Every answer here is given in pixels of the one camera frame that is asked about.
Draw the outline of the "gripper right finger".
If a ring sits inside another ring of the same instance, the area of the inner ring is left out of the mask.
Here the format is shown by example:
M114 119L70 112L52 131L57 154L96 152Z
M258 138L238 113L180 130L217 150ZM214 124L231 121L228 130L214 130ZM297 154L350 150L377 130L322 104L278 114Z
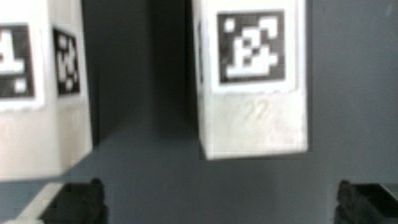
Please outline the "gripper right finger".
M333 224L398 224L398 183L338 185Z

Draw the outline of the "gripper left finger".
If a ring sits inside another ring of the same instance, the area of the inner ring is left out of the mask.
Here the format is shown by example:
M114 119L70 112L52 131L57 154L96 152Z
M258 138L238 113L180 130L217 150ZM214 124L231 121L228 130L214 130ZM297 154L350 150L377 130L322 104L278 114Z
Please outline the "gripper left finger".
M109 224L102 180L50 183L11 224Z

